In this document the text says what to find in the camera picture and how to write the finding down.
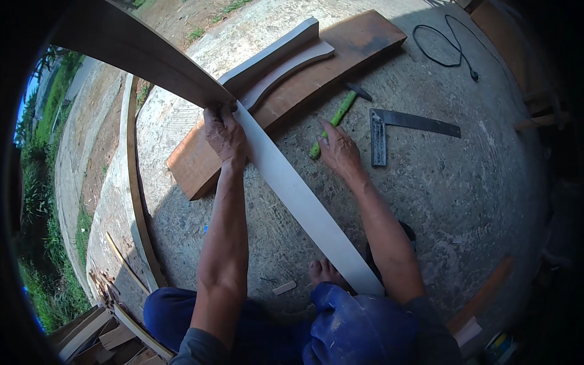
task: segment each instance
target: blue object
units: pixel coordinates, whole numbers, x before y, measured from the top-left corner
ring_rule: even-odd
[[[189,329],[197,293],[160,288],[144,304],[144,323],[165,346],[178,351]],[[247,300],[231,352],[237,364],[407,364],[418,321],[389,298],[355,296],[332,283],[311,293],[313,323],[276,325]]]

